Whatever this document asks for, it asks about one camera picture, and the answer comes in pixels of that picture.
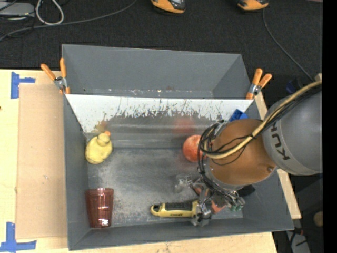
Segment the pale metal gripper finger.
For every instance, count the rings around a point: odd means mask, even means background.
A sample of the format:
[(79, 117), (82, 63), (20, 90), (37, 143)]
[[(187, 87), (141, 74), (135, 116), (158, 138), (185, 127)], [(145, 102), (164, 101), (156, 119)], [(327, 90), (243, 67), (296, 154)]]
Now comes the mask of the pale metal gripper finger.
[(174, 192), (181, 193), (187, 189), (191, 189), (195, 193), (201, 193), (203, 189), (201, 178), (194, 177), (191, 174), (178, 174), (175, 177)]
[(195, 227), (206, 226), (212, 218), (212, 211), (206, 206), (197, 206), (195, 215), (191, 219), (191, 224)]

